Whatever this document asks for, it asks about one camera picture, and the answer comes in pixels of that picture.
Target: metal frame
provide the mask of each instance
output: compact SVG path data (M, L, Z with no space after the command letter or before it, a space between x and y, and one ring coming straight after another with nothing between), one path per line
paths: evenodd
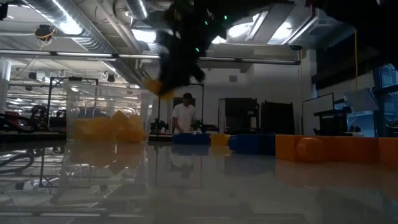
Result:
M117 58L135 58L159 60L158 55L146 54L94 54L81 52L55 52L43 50L9 50L0 49L2 55L29 55L38 57L64 57L64 58L95 58L97 60L116 60ZM199 61L205 62L234 62L234 63L262 63L270 65L300 65L299 60L286 60L277 58L234 58L234 57L200 57Z
M301 102L301 115L302 115L302 117L301 117L301 133L302 134L304 134L304 103L308 102L308 101L316 100L318 98L321 98L321 97L324 97L324 96L327 96L330 94L331 94L331 99L332 99L331 103L333 104L333 109L335 109L335 94L334 93L328 93L328 94L325 94L322 96L317 96L315 98L312 98L309 100L304 100L303 102Z
M51 94L52 94L52 89L55 88L55 87L57 87L57 86L60 84L60 82L61 82L62 80L65 80L65 79L71 80L71 81L78 81L78 80L86 80L86 81L89 81L89 80L94 80L94 81L95 81L95 85L98 86L98 79L97 79L97 78L79 78L79 77L63 77L63 78L60 78L60 77L50 77L49 98L48 98L48 102L47 102L47 117L45 118L45 119L47 120L47 128L49 128L49 122L50 122L50 106L51 106ZM53 82L54 80L59 80L59 82L57 82L57 83L53 86L53 85L52 85L52 82Z

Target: glossy floor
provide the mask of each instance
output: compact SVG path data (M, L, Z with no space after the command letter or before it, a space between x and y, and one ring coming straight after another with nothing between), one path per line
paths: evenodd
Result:
M162 143L38 147L30 168L0 174L0 223L398 223L398 172L378 166Z

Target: yellow foam padding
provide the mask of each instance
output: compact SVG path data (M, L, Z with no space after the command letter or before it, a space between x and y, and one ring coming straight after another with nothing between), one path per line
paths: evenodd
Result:
M116 139L118 142L138 143L144 140L144 125L140 116L129 116L122 125L118 126Z
M166 94L159 96L159 91L163 86L163 83L159 80L144 80L144 87L157 95L161 100L169 100L174 97L174 91L170 91Z
M116 159L114 142L79 142L71 151L70 160L76 164L96 167L110 165Z
M227 146L231 135L229 134L212 134L210 136L212 146Z
M138 115L127 117L117 111L112 118L77 119L74 137L78 141L142 142L148 138Z
M114 126L111 118L76 119L74 138L80 141L113 141Z
M209 148L209 155L211 155L211 156L225 158L225 157L230 156L231 154L232 154L232 150L230 150L228 146L212 145Z

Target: blue foam block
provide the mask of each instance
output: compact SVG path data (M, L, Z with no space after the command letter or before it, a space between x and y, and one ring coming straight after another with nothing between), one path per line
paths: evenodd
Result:
M236 147L231 149L241 154L275 155L274 134L239 134L236 136Z
M187 145L201 145L201 144L210 144L210 135L209 134L174 134L173 135L173 144L187 144Z
M238 149L238 141L236 140L236 136L229 137L228 147L232 151L235 151Z

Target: orange barrier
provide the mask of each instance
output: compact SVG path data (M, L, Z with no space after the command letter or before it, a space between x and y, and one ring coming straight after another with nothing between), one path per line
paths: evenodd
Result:
M380 163L398 169L398 138L379 138Z
M398 169L398 139L276 135L275 156L294 162L380 162Z
M310 164L276 160L275 176L294 187L352 187L382 189L382 172L377 165L330 162Z

